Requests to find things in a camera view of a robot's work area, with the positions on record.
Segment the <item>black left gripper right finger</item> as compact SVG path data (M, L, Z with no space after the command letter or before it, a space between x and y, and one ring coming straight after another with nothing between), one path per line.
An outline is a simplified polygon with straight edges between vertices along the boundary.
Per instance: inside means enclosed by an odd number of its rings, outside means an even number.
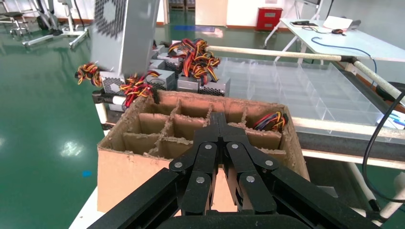
M219 113L227 178L236 202L269 229L374 229L376 225L270 155L253 147L245 130Z

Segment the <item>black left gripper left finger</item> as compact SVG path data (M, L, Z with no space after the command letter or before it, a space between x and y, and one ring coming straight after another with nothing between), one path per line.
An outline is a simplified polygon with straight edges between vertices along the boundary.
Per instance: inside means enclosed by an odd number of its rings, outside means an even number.
M219 113L194 134L193 146L90 225L91 229L191 229L211 208L218 172Z

